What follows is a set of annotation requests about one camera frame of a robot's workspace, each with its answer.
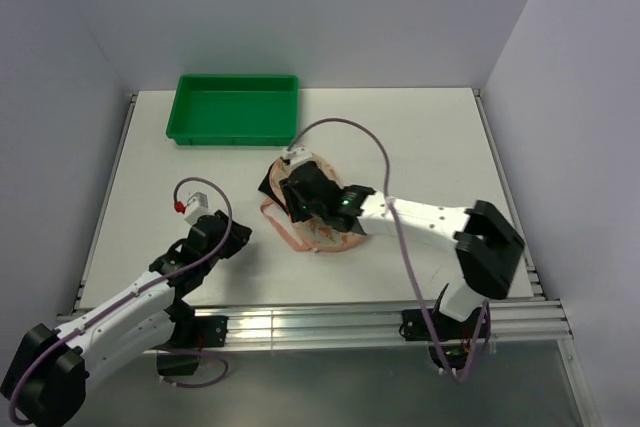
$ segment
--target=cable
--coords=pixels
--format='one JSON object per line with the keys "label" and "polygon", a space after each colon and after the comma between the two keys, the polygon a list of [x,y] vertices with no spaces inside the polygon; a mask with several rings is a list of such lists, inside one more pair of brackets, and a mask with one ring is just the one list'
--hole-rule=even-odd
{"label": "cable", "polygon": [[407,276],[409,277],[409,282],[411,283],[411,288],[413,289],[413,293],[416,297],[416,300],[418,301],[420,312],[422,313],[422,317],[424,318],[424,322],[427,326],[427,330],[429,331],[429,335],[431,336],[431,340],[436,350],[436,354],[438,355],[438,359],[444,366],[444,369],[447,371],[447,373],[451,374],[451,377],[456,382],[463,383],[467,379],[467,376],[469,375],[469,371],[471,370],[471,365],[473,363],[473,354],[475,351],[475,345],[478,340],[478,336],[480,335],[480,327],[482,326],[482,322],[485,321],[485,316],[486,316],[486,322],[487,322],[487,333],[485,334],[485,343],[484,343],[483,349],[486,349],[488,345],[489,334],[490,334],[489,332],[490,317],[488,315],[488,312],[489,312],[488,302],[485,301],[482,304],[482,309],[480,310],[480,316],[478,317],[478,321],[476,323],[476,326],[473,332],[473,337],[471,338],[471,342],[472,342],[471,351],[469,352],[469,356],[467,358],[467,361],[465,362],[464,369],[462,370],[462,373],[460,375],[454,374],[453,370],[451,369],[451,365],[449,364],[449,361],[447,360],[447,357],[444,353],[444,350],[442,349],[442,345],[440,344],[440,339],[438,339],[436,328],[433,324],[433,321],[431,320],[431,315],[429,315],[429,311],[427,310],[427,305],[424,301],[424,297],[422,296],[422,291],[420,290],[420,285],[418,284],[418,280],[416,279],[416,274],[413,270],[413,267],[411,266],[411,259],[409,257],[409,250],[407,248],[407,243],[404,236],[404,231],[402,229],[400,216],[398,215],[398,212],[394,207],[393,202],[390,201],[389,179],[391,177],[391,161],[389,160],[389,154],[387,153],[387,150],[384,148],[384,145],[382,145],[382,142],[380,141],[380,139],[373,132],[367,129],[365,126],[357,122],[354,122],[353,120],[343,119],[341,117],[327,117],[326,119],[321,119],[316,122],[312,122],[311,124],[306,126],[304,129],[302,129],[302,132],[300,132],[291,141],[291,143],[289,144],[289,147],[287,147],[287,150],[291,150],[293,146],[302,138],[302,136],[305,135],[307,132],[309,132],[311,129],[313,129],[314,127],[317,127],[318,125],[327,124],[329,122],[337,122],[340,124],[351,125],[352,127],[355,127],[363,131],[365,134],[371,137],[371,139],[376,143],[376,145],[380,149],[380,152],[382,153],[382,157],[384,158],[384,165],[385,165],[382,192],[384,194],[387,207],[391,212],[391,215],[393,216],[393,222],[396,228],[396,233],[398,234],[398,244],[400,246],[400,254],[402,255],[402,260],[404,261],[404,266],[407,271]]}
{"label": "cable", "polygon": [[217,377],[214,377],[211,380],[207,380],[206,382],[202,382],[199,384],[188,384],[186,382],[177,382],[169,377],[161,378],[162,382],[173,385],[174,387],[180,387],[183,389],[202,389],[204,387],[211,387],[212,385],[215,385],[221,380],[223,380],[227,376],[227,373],[229,372],[229,361],[224,357],[219,356],[215,352],[210,352],[206,350],[196,352],[189,349],[172,349],[168,347],[159,347],[158,350],[162,350],[164,352],[169,352],[170,354],[176,354],[176,355],[195,355],[198,357],[210,357],[222,364],[222,373],[220,375],[218,375]]}
{"label": "cable", "polygon": [[190,264],[187,264],[187,265],[185,265],[184,267],[182,267],[182,268],[180,268],[178,270],[175,270],[173,272],[170,272],[168,274],[165,274],[165,275],[163,275],[161,277],[157,277],[157,278],[147,282],[146,284],[142,285],[140,287],[140,289],[138,289],[138,293],[137,294],[134,293],[134,292],[129,292],[129,294],[125,295],[121,299],[115,301],[113,304],[111,304],[108,307],[106,307],[102,312],[97,314],[95,317],[89,319],[85,323],[85,325],[83,327],[83,330],[80,330],[80,329],[73,330],[69,335],[67,335],[67,336],[63,337],[62,339],[58,340],[51,347],[49,347],[42,354],[40,354],[36,358],[36,360],[34,360],[33,363],[29,366],[29,368],[24,372],[22,377],[20,377],[20,380],[16,384],[16,386],[13,389],[13,392],[11,394],[11,399],[9,401],[9,419],[11,419],[11,421],[14,424],[16,424],[16,425],[30,425],[32,423],[29,420],[21,419],[20,417],[18,417],[18,413],[17,413],[18,394],[20,393],[20,391],[23,389],[23,387],[27,383],[27,380],[29,379],[31,374],[33,374],[33,372],[40,366],[40,364],[42,364],[42,362],[53,351],[55,351],[56,349],[58,349],[62,345],[66,344],[67,342],[75,339],[79,335],[82,335],[82,333],[84,331],[86,331],[86,329],[89,329],[89,328],[93,327],[95,324],[97,324],[98,322],[102,321],[104,318],[108,317],[109,315],[111,315],[113,312],[115,312],[116,310],[118,310],[122,306],[126,305],[129,301],[135,299],[139,294],[142,294],[142,293],[146,292],[151,287],[153,287],[155,285],[158,285],[158,284],[164,282],[165,280],[172,279],[173,277],[181,275],[181,274],[187,272],[188,270],[191,270],[191,269],[199,266],[200,264],[202,264],[202,263],[208,261],[209,259],[211,259],[222,248],[224,243],[229,238],[229,234],[231,233],[231,226],[232,226],[232,209],[231,209],[231,202],[229,201],[229,198],[222,191],[222,189],[220,187],[218,187],[216,184],[214,184],[213,182],[211,182],[211,181],[209,181],[207,179],[203,179],[201,177],[187,177],[185,179],[182,179],[180,182],[178,182],[176,184],[175,189],[173,190],[174,205],[178,202],[178,190],[180,190],[180,187],[182,187],[187,182],[200,182],[202,184],[208,185],[209,187],[214,189],[216,192],[218,192],[218,194],[220,194],[220,197],[222,197],[222,200],[224,201],[225,206],[227,208],[227,217],[229,217],[229,220],[227,222],[227,228],[224,231],[224,235],[222,236],[222,240],[220,240],[220,242],[218,242],[218,245],[216,245],[211,250],[211,252],[209,252],[208,254],[204,255],[201,258],[199,258],[198,260],[196,260],[196,261],[194,261],[194,262],[192,262]]}

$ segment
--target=green plastic bin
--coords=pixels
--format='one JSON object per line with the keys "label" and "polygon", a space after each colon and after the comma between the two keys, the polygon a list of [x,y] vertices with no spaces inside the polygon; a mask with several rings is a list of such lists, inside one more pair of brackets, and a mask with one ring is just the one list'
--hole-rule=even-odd
{"label": "green plastic bin", "polygon": [[178,145],[288,145],[297,124],[295,75],[183,75],[167,137]]}

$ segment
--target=wall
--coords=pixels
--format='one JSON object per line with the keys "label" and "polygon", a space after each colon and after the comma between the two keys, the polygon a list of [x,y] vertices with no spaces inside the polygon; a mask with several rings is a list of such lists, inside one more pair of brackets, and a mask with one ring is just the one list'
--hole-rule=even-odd
{"label": "wall", "polygon": [[126,99],[67,0],[0,0],[0,12],[4,376],[26,330],[72,305]]}
{"label": "wall", "polygon": [[529,0],[484,98],[605,425],[638,425],[640,0]]}
{"label": "wall", "polygon": [[486,82],[526,0],[74,0],[127,88],[185,72],[312,87]]}

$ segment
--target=orange strap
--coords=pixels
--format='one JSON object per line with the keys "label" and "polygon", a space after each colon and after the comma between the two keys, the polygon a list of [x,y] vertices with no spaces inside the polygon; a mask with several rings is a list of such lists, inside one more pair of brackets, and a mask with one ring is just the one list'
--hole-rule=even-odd
{"label": "orange strap", "polygon": [[302,242],[298,242],[289,232],[287,232],[284,227],[282,227],[282,225],[280,225],[280,223],[278,223],[276,219],[267,214],[267,209],[273,204],[275,204],[275,202],[271,198],[267,197],[266,199],[264,199],[264,202],[260,204],[260,212],[262,212],[262,215],[267,218],[273,228],[276,229],[276,231],[280,234],[280,237],[282,237],[284,241],[289,244],[291,248],[296,252],[306,252],[308,250],[311,250],[313,247],[307,244],[304,240]]}

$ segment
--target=robotic arm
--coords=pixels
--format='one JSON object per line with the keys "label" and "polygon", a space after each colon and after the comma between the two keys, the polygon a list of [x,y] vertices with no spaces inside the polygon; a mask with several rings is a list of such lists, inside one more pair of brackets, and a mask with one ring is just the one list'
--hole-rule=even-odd
{"label": "robotic arm", "polygon": [[[197,193],[187,202],[189,235],[158,257],[133,284],[82,317],[49,329],[40,324],[22,339],[0,391],[11,398],[18,381],[41,354],[76,330],[28,377],[18,392],[17,407],[38,427],[64,425],[82,406],[88,392],[146,350],[159,345],[195,343],[194,310],[182,299],[198,288],[220,259],[235,255],[249,241],[251,229],[232,222],[230,234],[210,259],[170,279],[162,277],[201,259],[220,243],[229,219],[210,215],[206,196]],[[140,292],[149,282],[156,285]],[[104,315],[114,304],[133,294],[130,302]],[[104,316],[97,323],[91,322]]]}
{"label": "robotic arm", "polygon": [[396,236],[388,210],[393,202],[407,239],[457,256],[462,277],[445,287],[436,313],[464,322],[486,299],[507,297],[524,241],[490,202],[452,208],[385,199],[370,187],[340,188],[304,147],[286,151],[283,159],[291,173],[280,187],[293,222],[316,216],[340,232]]}

